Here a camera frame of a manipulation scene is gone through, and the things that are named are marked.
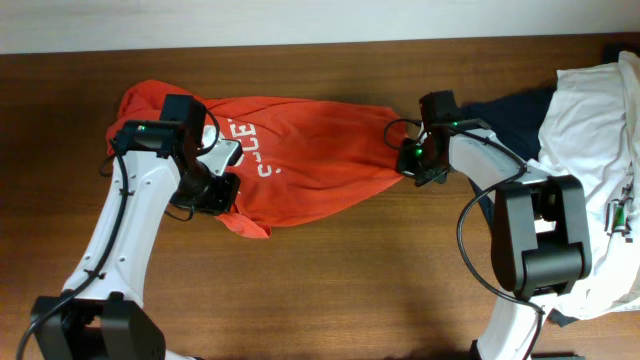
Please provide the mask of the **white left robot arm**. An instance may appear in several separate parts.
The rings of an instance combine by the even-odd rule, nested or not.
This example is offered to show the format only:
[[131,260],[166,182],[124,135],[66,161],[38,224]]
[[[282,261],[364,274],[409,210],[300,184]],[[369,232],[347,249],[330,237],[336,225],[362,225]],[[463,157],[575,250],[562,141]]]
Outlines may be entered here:
[[227,214],[243,154],[191,95],[170,94],[157,121],[129,120],[111,138],[113,172],[91,240],[57,297],[40,296],[16,350],[29,339],[46,359],[175,359],[144,312],[144,284],[159,226],[173,205]]

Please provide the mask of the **orange soccer t-shirt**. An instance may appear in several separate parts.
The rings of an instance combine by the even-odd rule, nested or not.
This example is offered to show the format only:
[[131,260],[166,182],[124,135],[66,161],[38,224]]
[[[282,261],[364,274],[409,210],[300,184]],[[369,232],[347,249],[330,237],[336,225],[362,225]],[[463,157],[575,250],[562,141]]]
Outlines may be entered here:
[[249,96],[203,100],[205,126],[239,141],[225,172],[241,179],[229,213],[232,232],[267,238],[275,227],[325,218],[394,185],[397,146],[406,136],[392,109],[334,101]]

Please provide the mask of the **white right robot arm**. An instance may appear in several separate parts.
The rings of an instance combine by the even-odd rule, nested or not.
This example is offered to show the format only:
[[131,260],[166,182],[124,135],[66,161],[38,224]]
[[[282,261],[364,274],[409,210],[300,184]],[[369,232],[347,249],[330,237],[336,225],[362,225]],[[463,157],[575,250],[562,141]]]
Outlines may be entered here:
[[[423,186],[443,184],[457,171],[478,188],[461,211],[456,242],[471,275],[497,300],[469,356],[531,359],[549,314],[591,273],[582,184],[572,175],[529,166],[486,122],[463,118],[450,90],[424,95],[419,107],[419,134],[399,145],[397,172]],[[496,285],[480,275],[464,246],[465,220],[483,199],[492,205],[490,257]]]

